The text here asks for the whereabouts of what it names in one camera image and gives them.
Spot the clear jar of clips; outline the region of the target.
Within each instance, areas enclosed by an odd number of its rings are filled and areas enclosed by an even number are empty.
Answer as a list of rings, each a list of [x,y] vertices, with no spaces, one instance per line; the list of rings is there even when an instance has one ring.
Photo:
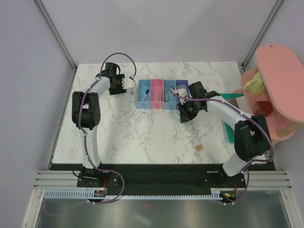
[[[177,85],[176,89],[177,89],[177,90],[180,90],[180,89],[187,90],[188,88],[187,88],[187,86],[186,86],[186,85],[184,85],[184,84],[180,84],[180,85]]]

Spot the blue whiteboard marker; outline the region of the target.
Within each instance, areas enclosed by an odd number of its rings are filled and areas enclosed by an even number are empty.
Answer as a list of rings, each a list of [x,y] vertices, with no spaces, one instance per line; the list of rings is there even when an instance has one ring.
[[[144,94],[144,97],[143,97],[143,99],[142,99],[142,102],[145,101],[145,99],[146,99],[146,97],[147,97],[149,91],[150,91],[149,89],[146,89],[145,94]]]

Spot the pink plastic bin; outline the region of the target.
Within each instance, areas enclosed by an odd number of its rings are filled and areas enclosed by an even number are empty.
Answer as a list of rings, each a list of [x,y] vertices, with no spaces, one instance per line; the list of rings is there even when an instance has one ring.
[[[153,88],[155,86],[162,87],[162,101],[155,102],[153,101]],[[151,91],[150,91],[150,105],[151,109],[163,109],[163,79],[152,79],[151,80]]]

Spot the pink correction tape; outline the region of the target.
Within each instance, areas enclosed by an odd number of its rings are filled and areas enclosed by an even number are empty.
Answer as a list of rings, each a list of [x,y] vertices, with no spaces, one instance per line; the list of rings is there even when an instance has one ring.
[[[161,86],[155,86],[153,88],[153,101],[155,101],[155,102],[162,101],[162,87]]]

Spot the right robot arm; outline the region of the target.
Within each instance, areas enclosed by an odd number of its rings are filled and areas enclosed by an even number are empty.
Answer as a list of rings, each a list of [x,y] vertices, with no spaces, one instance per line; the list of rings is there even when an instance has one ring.
[[[241,111],[216,91],[207,92],[201,82],[193,83],[188,87],[179,85],[174,89],[174,95],[180,100],[177,107],[181,123],[189,122],[200,111],[205,111],[220,118],[234,131],[235,152],[223,164],[223,172],[217,176],[221,186],[230,186],[235,181],[235,175],[252,163],[262,162],[260,156],[266,152],[274,151],[263,115],[252,115]]]

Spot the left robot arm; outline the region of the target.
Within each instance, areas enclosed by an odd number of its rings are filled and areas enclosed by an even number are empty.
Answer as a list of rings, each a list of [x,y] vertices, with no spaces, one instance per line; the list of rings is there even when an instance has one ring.
[[[72,94],[72,122],[82,138],[83,166],[86,169],[98,168],[101,164],[97,146],[97,128],[101,121],[99,98],[107,90],[113,95],[125,93],[123,79],[120,67],[107,62],[105,69],[97,74],[85,91]]]

